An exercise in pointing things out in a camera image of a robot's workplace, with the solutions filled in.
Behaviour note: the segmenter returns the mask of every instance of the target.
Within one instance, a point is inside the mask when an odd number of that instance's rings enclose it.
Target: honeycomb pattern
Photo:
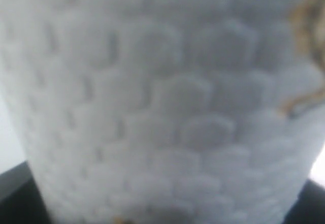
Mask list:
[[[1,91],[54,223],[281,223],[325,138],[295,0],[0,0]]]

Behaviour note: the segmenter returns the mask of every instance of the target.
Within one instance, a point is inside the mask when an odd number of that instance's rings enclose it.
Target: white ceramic vase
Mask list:
[[[0,0],[0,78],[54,223],[281,223],[325,137],[296,0]]]

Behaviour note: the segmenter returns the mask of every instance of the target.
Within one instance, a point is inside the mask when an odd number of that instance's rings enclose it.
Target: hexagon texture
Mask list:
[[[295,1],[0,0],[1,92],[54,223],[281,223],[325,138],[324,106],[277,113],[323,83]]]

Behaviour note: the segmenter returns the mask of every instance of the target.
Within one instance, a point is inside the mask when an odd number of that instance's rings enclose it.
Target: vase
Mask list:
[[[1,93],[53,223],[281,223],[325,138],[300,0],[0,0]]]

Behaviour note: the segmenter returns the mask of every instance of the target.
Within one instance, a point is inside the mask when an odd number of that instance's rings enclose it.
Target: white pot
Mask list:
[[[0,0],[2,93],[54,223],[280,223],[325,137],[295,0]]]

